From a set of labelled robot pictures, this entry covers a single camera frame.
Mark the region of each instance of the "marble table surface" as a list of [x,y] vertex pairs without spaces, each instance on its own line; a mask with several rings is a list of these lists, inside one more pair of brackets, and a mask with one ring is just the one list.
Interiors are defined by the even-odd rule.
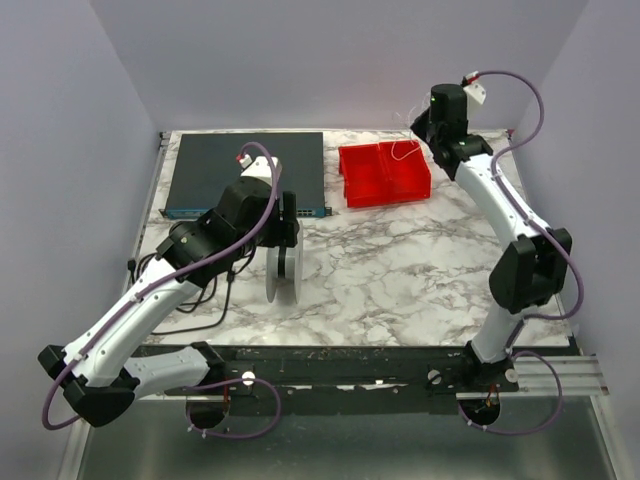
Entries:
[[[155,250],[171,221],[164,208],[183,132],[173,132],[162,166],[140,254]],[[349,209],[338,173],[338,147],[405,139],[393,131],[324,131],[326,204],[333,216],[303,218],[304,269],[299,304],[265,294],[265,252],[237,276],[225,321],[200,332],[149,337],[149,343],[206,340],[227,345],[461,346],[485,319],[491,303],[488,277],[501,255],[491,227],[477,206],[425,156],[433,177],[432,197],[384,208]],[[504,131],[482,132],[494,149],[507,145]],[[287,159],[281,159],[286,168]],[[520,188],[513,159],[505,175]],[[157,332],[215,322],[226,284],[193,314],[174,312]],[[545,311],[558,311],[552,301]],[[564,322],[531,320],[519,345],[567,345]]]

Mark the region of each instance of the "red tray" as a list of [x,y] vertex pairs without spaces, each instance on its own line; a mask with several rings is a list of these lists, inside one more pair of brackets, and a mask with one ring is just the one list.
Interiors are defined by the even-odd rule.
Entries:
[[390,205],[431,196],[431,172],[418,142],[340,147],[339,153],[348,207]]

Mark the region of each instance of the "bolt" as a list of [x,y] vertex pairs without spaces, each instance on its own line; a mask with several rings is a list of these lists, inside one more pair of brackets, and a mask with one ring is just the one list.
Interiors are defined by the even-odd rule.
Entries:
[[506,372],[504,372],[504,377],[509,383],[516,383],[518,381],[518,372],[516,372],[513,368],[509,368]]
[[253,379],[256,378],[256,374],[253,373],[251,370],[247,370],[246,372],[244,372],[242,374],[242,379],[244,380],[244,383],[247,387],[250,387],[251,385],[253,385]]
[[438,385],[440,384],[440,382],[442,382],[442,377],[440,376],[440,372],[437,370],[431,370],[429,373],[427,373],[427,379],[429,380],[429,383],[431,383],[432,385]]

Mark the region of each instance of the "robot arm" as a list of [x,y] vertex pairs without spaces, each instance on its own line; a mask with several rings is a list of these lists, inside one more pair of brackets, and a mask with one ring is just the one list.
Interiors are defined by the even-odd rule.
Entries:
[[[500,168],[491,168],[491,147],[481,136],[468,133],[468,113],[486,97],[479,83],[469,83],[472,77],[465,78],[462,85],[434,86],[429,108],[411,130],[429,145],[436,164],[487,216],[503,250],[489,276],[493,302],[487,319],[467,346],[477,365],[487,365],[507,359],[527,314],[548,303],[564,285],[567,262],[531,222],[546,229],[567,253],[571,236],[565,229],[552,230],[538,217],[502,177]],[[502,177],[511,198],[499,188],[495,176]]]
[[[273,161],[279,174],[278,159]],[[229,271],[233,263],[252,248],[263,246],[286,253],[287,249],[296,247],[300,226],[295,216],[295,194],[284,192],[283,209],[274,204],[264,227],[251,242],[218,261],[142,294],[167,275],[221,252],[256,225],[268,206],[271,168],[264,157],[255,161],[244,157],[240,164],[244,167],[240,178],[226,188],[218,206],[196,221],[173,228],[138,281],[102,319],[68,345],[49,345],[38,356],[54,379],[72,366],[60,382],[64,397],[91,425],[111,422],[134,400],[146,395],[196,386],[207,375],[221,375],[219,370],[224,362],[205,343],[152,357],[132,358],[131,355],[176,307],[205,288],[215,276]],[[134,305],[95,341],[98,332],[130,303]],[[91,340],[95,344],[84,351]]]

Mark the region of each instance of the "purple wall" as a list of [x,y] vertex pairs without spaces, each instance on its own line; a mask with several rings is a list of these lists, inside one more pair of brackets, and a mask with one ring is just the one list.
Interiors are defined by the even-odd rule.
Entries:
[[[158,138],[85,1],[11,0],[0,15],[0,465],[55,479],[68,430],[45,431],[36,361],[115,301]],[[62,420],[67,408],[55,408]]]
[[[539,213],[574,236],[586,301],[580,344],[598,354],[640,472],[640,2],[591,0],[542,84],[547,122],[516,152]],[[531,105],[518,128],[537,121]],[[575,288],[567,282],[565,305]]]
[[[436,83],[508,68],[541,82],[587,0],[91,0],[163,129],[400,128]],[[487,82],[480,127],[526,91]]]

